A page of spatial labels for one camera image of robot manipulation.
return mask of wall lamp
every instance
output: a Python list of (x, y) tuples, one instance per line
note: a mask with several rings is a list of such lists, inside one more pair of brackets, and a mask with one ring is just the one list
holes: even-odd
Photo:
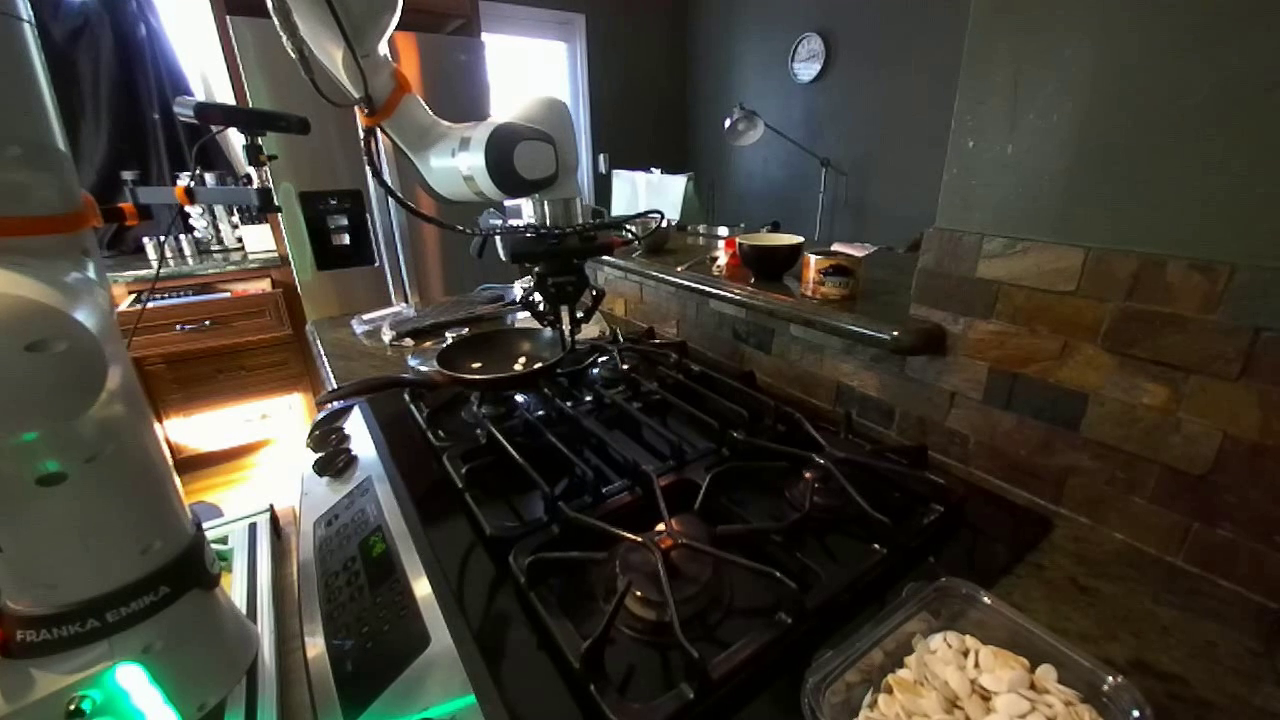
[(785, 143), (790, 143), (801, 155), (816, 160), (816, 206), (812, 206), (812, 237), (822, 241), (822, 206), (829, 206), (829, 175), (841, 173), (829, 155), (820, 155), (816, 148), (801, 143), (797, 136), (780, 130), (774, 123), (769, 123), (756, 108), (737, 103), (725, 115), (725, 136), (737, 148), (756, 143), (760, 136), (780, 136)]

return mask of stovetop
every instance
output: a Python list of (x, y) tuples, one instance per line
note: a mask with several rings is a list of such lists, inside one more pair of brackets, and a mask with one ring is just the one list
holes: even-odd
[(841, 629), (1042, 533), (670, 344), (368, 410), (488, 716), (801, 716)]

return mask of stone tile backsplash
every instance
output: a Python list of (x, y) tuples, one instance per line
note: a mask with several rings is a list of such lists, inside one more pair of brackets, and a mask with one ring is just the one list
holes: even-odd
[(605, 312), (1280, 604), (1280, 269), (937, 228), (893, 354), (605, 269)]

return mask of glass baking dish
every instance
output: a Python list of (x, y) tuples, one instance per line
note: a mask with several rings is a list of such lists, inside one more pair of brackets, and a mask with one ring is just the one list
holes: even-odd
[(1148, 720), (1153, 706), (1134, 685), (1069, 646), (984, 586), (945, 575), (894, 604), (844, 645), (820, 650), (802, 677), (806, 720), (854, 720), (864, 701), (894, 673), (912, 645), (932, 633), (966, 633), (1034, 664), (1051, 664), (1059, 685), (1074, 689), (1105, 720)]

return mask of window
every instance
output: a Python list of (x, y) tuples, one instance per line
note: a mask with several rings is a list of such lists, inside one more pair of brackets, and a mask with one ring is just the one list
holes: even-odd
[(596, 204), (586, 20), (581, 13), (484, 3), (480, 29), (490, 115), (514, 115), (534, 94), (562, 100), (577, 121), (581, 191)]

